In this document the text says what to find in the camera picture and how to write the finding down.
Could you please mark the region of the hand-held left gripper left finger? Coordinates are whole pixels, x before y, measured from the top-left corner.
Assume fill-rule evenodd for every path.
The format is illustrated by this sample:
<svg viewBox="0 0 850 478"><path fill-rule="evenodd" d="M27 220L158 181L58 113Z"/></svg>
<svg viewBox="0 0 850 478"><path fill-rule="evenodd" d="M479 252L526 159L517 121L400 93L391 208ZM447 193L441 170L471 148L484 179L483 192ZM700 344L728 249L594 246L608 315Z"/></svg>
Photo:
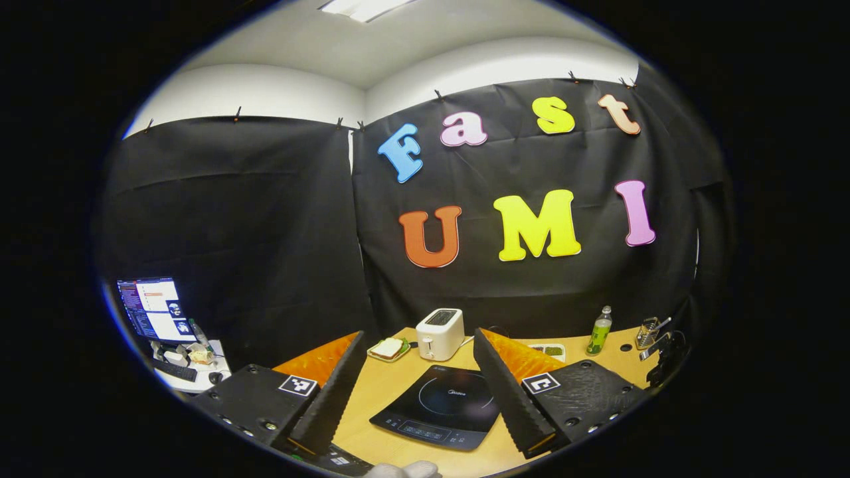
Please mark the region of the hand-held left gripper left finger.
<svg viewBox="0 0 850 478"><path fill-rule="evenodd" d="M350 333L280 366L250 364L193 398L193 406L280 451L328 451L367 357Z"/></svg>

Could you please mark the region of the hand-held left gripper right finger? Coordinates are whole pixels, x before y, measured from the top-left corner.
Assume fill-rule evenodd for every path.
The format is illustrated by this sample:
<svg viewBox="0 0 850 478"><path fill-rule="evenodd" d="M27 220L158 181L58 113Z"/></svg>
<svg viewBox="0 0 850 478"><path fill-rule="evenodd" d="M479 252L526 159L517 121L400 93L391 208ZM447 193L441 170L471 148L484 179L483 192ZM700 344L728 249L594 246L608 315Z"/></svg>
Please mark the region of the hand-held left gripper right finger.
<svg viewBox="0 0 850 478"><path fill-rule="evenodd" d="M475 330L473 357L525 459L586 441L649 399L593 360L566 365L485 329Z"/></svg>

